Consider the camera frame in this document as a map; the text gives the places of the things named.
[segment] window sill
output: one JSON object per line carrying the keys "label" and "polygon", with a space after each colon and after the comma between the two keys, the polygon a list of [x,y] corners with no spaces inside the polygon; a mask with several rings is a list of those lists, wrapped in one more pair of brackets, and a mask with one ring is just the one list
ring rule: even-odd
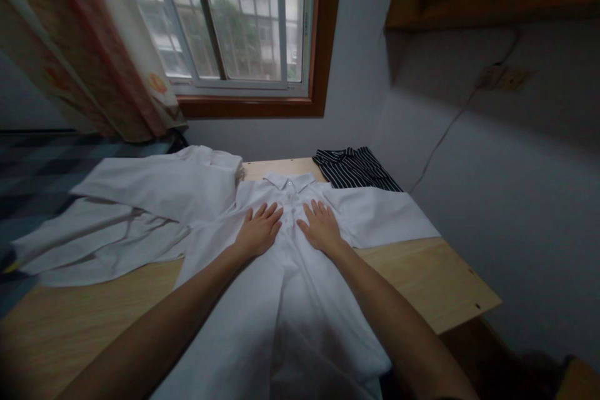
{"label": "window sill", "polygon": [[186,119],[201,118],[321,118],[324,102],[309,98],[177,96]]}

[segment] forearm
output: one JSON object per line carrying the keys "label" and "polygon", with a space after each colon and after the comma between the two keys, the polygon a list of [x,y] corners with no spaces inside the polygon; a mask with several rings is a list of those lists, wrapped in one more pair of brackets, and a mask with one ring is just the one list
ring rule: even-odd
{"label": "forearm", "polygon": [[329,253],[397,374],[418,399],[476,399],[471,383],[423,317],[345,242]]}
{"label": "forearm", "polygon": [[246,259],[228,247],[125,330],[59,399],[145,398],[181,356]]}

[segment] wooden window frame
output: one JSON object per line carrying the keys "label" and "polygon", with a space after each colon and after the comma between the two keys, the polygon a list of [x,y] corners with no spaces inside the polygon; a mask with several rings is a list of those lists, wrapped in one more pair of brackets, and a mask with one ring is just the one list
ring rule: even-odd
{"label": "wooden window frame", "polygon": [[314,0],[308,97],[179,95],[186,119],[323,117],[339,0]]}

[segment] hand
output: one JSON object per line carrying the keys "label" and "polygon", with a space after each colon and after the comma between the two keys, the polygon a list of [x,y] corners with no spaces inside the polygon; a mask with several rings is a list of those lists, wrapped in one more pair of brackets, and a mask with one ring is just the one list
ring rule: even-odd
{"label": "hand", "polygon": [[283,208],[275,211],[276,208],[277,203],[273,203],[269,209],[264,203],[254,217],[252,208],[248,209],[233,246],[248,258],[265,253],[275,242],[275,236],[281,228],[281,222],[278,220],[283,214]]}
{"label": "hand", "polygon": [[349,248],[348,243],[339,234],[338,222],[331,208],[325,207],[321,201],[317,203],[312,200],[311,204],[312,210],[304,203],[304,212],[309,224],[307,225],[303,220],[296,222],[308,242],[330,258],[340,249]]}

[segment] wooden table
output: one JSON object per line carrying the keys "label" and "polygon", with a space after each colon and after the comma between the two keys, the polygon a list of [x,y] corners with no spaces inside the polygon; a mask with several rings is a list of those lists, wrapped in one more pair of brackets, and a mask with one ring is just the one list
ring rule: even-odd
{"label": "wooden table", "polygon": [[[244,163],[245,179],[312,172],[311,158]],[[357,250],[441,334],[501,304],[441,237]],[[30,399],[54,398],[98,353],[171,292],[182,261],[84,287],[36,286],[0,322],[2,369]]]}

